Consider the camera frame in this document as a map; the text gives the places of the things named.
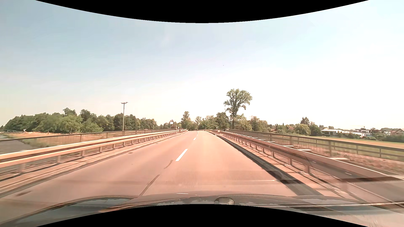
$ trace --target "guardrail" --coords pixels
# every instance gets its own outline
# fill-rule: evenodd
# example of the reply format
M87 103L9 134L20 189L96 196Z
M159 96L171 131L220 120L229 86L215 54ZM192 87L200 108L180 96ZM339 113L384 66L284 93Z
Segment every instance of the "guardrail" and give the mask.
M265 139L268 141L274 141L280 144L310 148L314 151L318 151L318 153L326 153L330 156L334 156L335 152L344 152L361 156L402 162L404 161L404 149L402 148L339 141L333 139L323 139L316 137L284 135L269 132L255 132L236 129L228 129L227 131L248 135L259 139Z
M10 153L20 151L18 142L28 144L31 149L52 147L58 145L65 145L71 143L80 143L84 141L94 141L100 139L108 139L115 137L122 137L127 135L138 135L153 132L166 132L173 129L143 129L143 130L129 130L129 131L112 131L112 132L91 132L91 133L77 133L66 135L44 135L37 137L24 137L13 139L0 140L0 153Z
M81 158L89 153L101 153L110 149L124 147L128 144L132 145L135 141L140 143L186 131L187 130L171 130L167 132L154 132L0 154L0 174L15 171L23 173L28 163L31 163L30 166L49 162L60 163L62 160L69 161L69 159L73 157Z
M307 152L304 149L295 149L289 145L277 144L274 141L264 141L263 139L253 138L246 135L240 135L231 132L223 132L219 130L210 130L217 134L224 135L225 137L240 142L242 144L249 144L249 146L265 152L265 150L274 156L275 153L288 158L289 163L292 161L298 162L304 166L304 171L309 173L310 168L318 169L324 172L334 171L333 175L342 180L354 179L378 179L378 180L401 180L391 175L384 174L369 168L357 166L351 163L343 162L338 158L327 157L320 154Z

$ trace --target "street lamp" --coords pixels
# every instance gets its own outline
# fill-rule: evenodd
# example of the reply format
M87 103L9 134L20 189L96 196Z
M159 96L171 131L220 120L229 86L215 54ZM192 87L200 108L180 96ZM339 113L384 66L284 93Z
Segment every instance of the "street lamp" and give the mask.
M124 105L124 113L123 113L123 119L122 119L122 135L125 135L125 104L128 102L123 102L121 104Z

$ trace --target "bridge railing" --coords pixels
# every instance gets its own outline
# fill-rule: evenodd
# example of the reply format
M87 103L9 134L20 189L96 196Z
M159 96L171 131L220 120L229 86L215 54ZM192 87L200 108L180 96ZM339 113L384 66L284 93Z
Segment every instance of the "bridge railing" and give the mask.
M269 132L255 132L236 129L228 129L227 131L253 136L259 139L265 139L267 141L274 141L279 144L308 148L317 153L324 153L330 156L335 156L339 153L349 153L360 156L404 162L404 149L398 147L348 142L337 139L284 135Z
M19 142L29 145L30 149L53 147L71 143L80 143L85 141L94 141L100 139L116 138L128 135L139 135L154 132L166 132L173 129L143 129L128 131L112 131L112 132L91 132L64 135L44 135L37 137L24 137L0 140L0 153L17 152L21 150Z
M347 161L345 158L335 158L317 153L309 149L300 149L292 145L282 145L274 141L266 141L257 137L241 135L219 130L207 130L223 136L229 141L241 143L263 156L279 160L347 192L354 198L360 193L375 195L378 199L390 202L402 201L404 196L404 178L402 175L371 166Z
M333 168L339 169L341 172L349 172L352 173L355 176L363 177L363 178L393 178L390 175L371 170L368 168L364 168L362 166L357 166L351 163L343 162L338 160L338 158L332 158L332 157L327 157L324 155L320 154L315 154L312 152L305 151L304 149L296 149L293 147L289 147L288 145L281 145L277 144L273 141L264 141L263 139L259 139L256 137L251 137L247 135L240 135L232 132L223 132L223 131L217 131L217 130L211 130L212 132L224 135L227 138L230 138L232 140L235 140L237 142L241 142L243 144L249 144L249 146L258 149L262 152L269 151L272 156L274 156L274 153L280 154L283 157L286 157L289 159L289 162L291 163L292 161L296 161L300 164L303 164L305 166L305 171L309 172L309 167L312 166L319 166L319 169L321 170L322 167L321 165L325 166L332 166Z
M143 133L138 135L129 135L117 138L100 139L96 141L86 141L81 143L0 154L0 175L23 173L27 168L45 168L46 165L52 166L61 162L76 160L78 158L95 153L102 153L127 145L146 142L152 139L166 137L182 132L186 132L186 130Z

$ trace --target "asphalt road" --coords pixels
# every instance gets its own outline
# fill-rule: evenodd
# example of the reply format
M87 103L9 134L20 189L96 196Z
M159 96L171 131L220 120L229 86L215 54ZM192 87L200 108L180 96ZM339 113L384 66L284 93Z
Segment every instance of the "asphalt road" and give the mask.
M96 195L185 191L296 195L221 138L190 131L0 198L0 221Z

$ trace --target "house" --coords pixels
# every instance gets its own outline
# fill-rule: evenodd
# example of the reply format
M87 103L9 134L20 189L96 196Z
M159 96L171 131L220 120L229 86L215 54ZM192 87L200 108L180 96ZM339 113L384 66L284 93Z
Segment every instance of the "house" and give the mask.
M352 130L349 130L349 131L351 133L354 133L354 134L360 133L363 137L371 137L372 136L372 133L371 133L372 130L370 130L370 129L361 128L361 129L352 129Z
M404 128L399 128L398 130L392 131L391 135L393 136L398 136L398 135L404 135Z
M324 136L336 136L337 133L349 134L348 131L343 131L339 129L328 129L328 128L321 130L321 132L323 133Z

